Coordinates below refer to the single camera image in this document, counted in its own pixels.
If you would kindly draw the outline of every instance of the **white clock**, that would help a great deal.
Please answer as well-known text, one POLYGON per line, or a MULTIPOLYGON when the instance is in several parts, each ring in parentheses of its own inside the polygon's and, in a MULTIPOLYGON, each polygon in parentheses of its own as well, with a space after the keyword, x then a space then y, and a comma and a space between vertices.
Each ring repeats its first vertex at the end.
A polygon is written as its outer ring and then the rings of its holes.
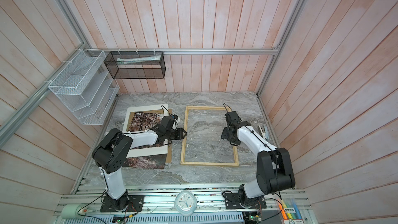
POLYGON ((174 207, 183 216, 190 216, 196 209, 197 200, 194 194, 187 190, 181 191, 174 201, 174 207))

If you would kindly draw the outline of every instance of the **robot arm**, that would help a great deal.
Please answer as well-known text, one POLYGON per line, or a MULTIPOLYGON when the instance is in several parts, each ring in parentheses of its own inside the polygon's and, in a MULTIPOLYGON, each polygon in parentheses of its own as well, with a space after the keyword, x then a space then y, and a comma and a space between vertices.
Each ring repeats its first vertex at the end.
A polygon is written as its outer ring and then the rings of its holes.
POLYGON ((244 142, 257 157, 256 179, 241 185, 238 192, 243 205, 251 206, 259 196, 295 186, 289 152, 285 148, 277 148, 268 143, 254 131, 249 122, 242 121, 235 111, 226 113, 225 119, 227 127, 221 138, 235 146, 244 142))
POLYGON ((183 128, 176 128, 175 117, 164 116, 159 124, 141 132, 122 132, 114 128, 94 149, 92 158, 106 183, 107 195, 104 200, 111 202, 116 211, 125 211, 129 201, 121 174, 127 153, 130 149, 143 145, 163 145, 166 139, 183 139, 187 133, 183 128))

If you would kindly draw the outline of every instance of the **marble surface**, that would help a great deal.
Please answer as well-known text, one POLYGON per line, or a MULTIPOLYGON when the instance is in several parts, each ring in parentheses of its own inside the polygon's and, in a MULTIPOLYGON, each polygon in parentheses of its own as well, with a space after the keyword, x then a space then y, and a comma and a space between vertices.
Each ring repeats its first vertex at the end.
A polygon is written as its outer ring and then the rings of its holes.
MULTIPOLYGON (((179 126, 183 127, 187 105, 222 106, 223 102, 237 111, 242 120, 250 122, 256 130, 258 125, 265 125, 254 92, 135 93, 119 96, 107 131, 112 128, 122 129, 128 107, 167 103, 173 114, 181 118, 179 126)), ((232 146, 220 138, 226 126, 224 114, 225 111, 189 111, 186 161, 233 162, 232 146)), ((256 158, 244 143, 238 146, 239 167, 183 166, 180 165, 181 149, 182 140, 174 140, 172 162, 167 163, 164 169, 123 167, 125 185, 246 183, 256 177, 256 158)), ((105 186, 95 164, 91 165, 85 179, 87 186, 105 186)))

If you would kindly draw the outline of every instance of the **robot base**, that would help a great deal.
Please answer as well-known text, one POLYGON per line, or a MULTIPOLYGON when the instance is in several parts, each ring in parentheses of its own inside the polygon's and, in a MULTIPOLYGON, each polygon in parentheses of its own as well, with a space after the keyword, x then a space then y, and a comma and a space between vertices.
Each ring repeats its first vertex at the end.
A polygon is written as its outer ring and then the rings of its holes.
POLYGON ((127 211, 137 212, 142 211, 142 205, 144 203, 143 195, 127 195, 126 192, 117 200, 112 199, 108 195, 105 195, 100 212, 123 212, 126 211, 127 206, 129 207, 127 211))
POLYGON ((224 193, 225 208, 226 209, 241 209, 245 208, 267 208, 264 197, 246 198, 242 201, 241 192, 238 193, 224 193))

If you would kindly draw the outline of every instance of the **black wire basket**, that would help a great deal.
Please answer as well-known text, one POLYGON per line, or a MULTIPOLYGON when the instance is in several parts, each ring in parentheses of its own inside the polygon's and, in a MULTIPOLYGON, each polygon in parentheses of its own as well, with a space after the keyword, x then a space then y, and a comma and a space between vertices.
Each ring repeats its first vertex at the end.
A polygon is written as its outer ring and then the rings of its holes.
POLYGON ((104 61, 114 79, 163 79, 163 52, 111 51, 104 61))

